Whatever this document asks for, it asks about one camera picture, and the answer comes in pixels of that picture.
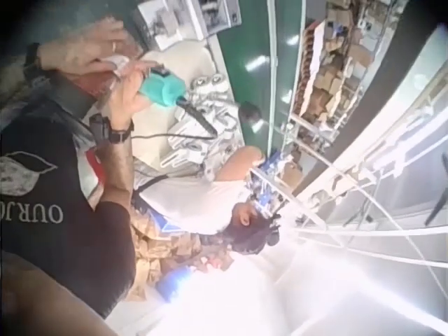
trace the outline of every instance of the hand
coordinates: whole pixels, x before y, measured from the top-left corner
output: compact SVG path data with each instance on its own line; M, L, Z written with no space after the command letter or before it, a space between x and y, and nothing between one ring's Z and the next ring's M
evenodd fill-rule
M127 66L122 80L114 87L108 101L109 119L113 130L127 130L132 116L151 105L151 101L139 93L147 73L157 62L138 61Z
M257 218L258 212L250 203L236 203L232 210L232 224L249 226L251 218Z
M74 75L113 71L114 63L100 59L120 53L129 37L122 21L108 17L77 34L41 45L38 49L41 67Z

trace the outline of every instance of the black cable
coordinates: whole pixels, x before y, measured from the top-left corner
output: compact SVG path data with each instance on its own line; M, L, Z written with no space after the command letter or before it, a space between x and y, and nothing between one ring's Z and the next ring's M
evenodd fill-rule
M196 140L214 140L214 139L216 139L215 136L198 136L198 135L175 134L175 133L135 135L135 136L131 136L131 139L152 139L152 138L157 138L157 137L175 137L175 138L196 139Z

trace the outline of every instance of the fluorescent light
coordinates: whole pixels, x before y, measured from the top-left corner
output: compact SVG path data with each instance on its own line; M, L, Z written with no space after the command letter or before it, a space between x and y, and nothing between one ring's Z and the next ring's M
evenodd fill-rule
M299 42L299 36L298 35L294 35L290 38L288 38L288 40L286 40L286 44L288 44L289 46L294 46Z
M263 119L260 119L259 121L257 121L255 124L252 125L252 132L257 133L258 131L261 130L261 127L263 127L264 122Z
M281 98L281 100L282 100L284 103L289 104L289 103L291 103L291 98L292 98L292 97L293 97L293 91L292 91L292 90L289 90L288 93L285 94L285 95Z
M249 63L246 64L246 70L247 71L253 71L255 69L257 69L258 67L262 66L264 63L268 63L269 62L269 57L268 56L258 56L255 59L252 59Z

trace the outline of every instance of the hair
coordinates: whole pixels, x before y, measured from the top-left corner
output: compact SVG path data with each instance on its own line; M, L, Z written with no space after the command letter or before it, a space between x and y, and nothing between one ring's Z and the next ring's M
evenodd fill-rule
M231 224L223 231L224 239L235 252L244 255L259 254L266 244L273 246L279 242L279 227L274 224L277 218L277 215L265 218L259 213L257 217L251 218L248 226L235 223L235 219L232 219Z

